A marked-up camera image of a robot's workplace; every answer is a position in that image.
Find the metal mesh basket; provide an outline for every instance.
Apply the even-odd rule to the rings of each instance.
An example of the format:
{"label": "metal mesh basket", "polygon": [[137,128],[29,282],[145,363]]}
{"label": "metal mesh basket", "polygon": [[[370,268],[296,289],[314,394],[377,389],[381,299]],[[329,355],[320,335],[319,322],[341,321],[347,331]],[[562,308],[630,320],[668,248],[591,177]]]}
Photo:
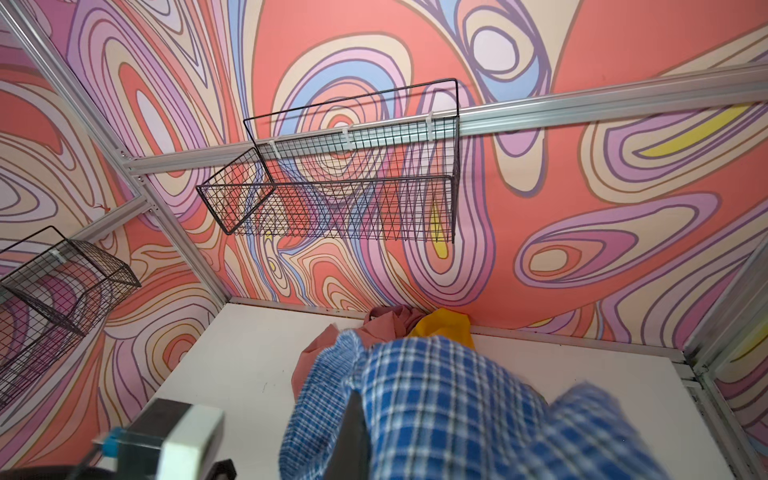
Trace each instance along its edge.
{"label": "metal mesh basket", "polygon": [[[448,111],[256,142],[253,126],[311,123],[366,104],[443,94]],[[458,82],[429,82],[245,120],[254,147],[197,187],[226,234],[453,241]]]}
{"label": "metal mesh basket", "polygon": [[[57,235],[30,260],[23,250]],[[0,409],[76,346],[141,284],[131,268],[88,242],[46,227],[2,252],[26,260],[0,280]]]}

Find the pink cloth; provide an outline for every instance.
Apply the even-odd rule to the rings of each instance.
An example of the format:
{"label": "pink cloth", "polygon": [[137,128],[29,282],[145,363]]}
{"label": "pink cloth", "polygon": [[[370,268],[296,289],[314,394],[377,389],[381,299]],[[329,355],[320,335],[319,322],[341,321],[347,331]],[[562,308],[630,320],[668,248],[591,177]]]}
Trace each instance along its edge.
{"label": "pink cloth", "polygon": [[[366,348],[377,343],[392,342],[402,338],[413,330],[413,327],[422,319],[424,313],[419,309],[411,309],[405,305],[377,306],[373,308],[363,322],[356,329],[357,335]],[[306,377],[310,374],[315,359],[324,349],[336,343],[339,329],[336,325],[328,327],[320,333],[299,355],[299,362],[293,370],[290,384],[293,388],[293,399],[299,399]]]}

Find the yellow cloth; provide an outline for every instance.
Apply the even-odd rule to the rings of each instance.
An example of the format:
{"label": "yellow cloth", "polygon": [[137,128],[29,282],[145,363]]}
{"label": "yellow cloth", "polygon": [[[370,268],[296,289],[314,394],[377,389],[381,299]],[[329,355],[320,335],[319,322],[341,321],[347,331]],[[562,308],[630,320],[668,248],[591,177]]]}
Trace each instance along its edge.
{"label": "yellow cloth", "polygon": [[449,340],[475,349],[469,334],[469,317],[464,313],[441,308],[422,318],[408,336],[442,335]]}

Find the cable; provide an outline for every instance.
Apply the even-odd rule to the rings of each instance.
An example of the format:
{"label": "cable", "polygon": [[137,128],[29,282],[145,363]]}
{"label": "cable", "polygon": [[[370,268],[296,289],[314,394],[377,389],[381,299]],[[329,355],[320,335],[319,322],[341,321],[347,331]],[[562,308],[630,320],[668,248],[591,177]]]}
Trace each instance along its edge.
{"label": "cable", "polygon": [[67,480],[75,480],[91,464],[91,460],[101,451],[101,445],[94,444],[91,451],[67,475]]}

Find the blue connector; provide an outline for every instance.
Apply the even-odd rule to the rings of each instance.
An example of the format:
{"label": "blue connector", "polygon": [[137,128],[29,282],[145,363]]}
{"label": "blue connector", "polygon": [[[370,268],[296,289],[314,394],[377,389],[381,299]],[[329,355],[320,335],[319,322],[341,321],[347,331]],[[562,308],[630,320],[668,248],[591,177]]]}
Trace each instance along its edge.
{"label": "blue connector", "polygon": [[101,446],[101,454],[109,458],[118,457],[118,440],[125,433],[125,429],[120,427],[113,428],[107,438],[104,439],[104,444]]}

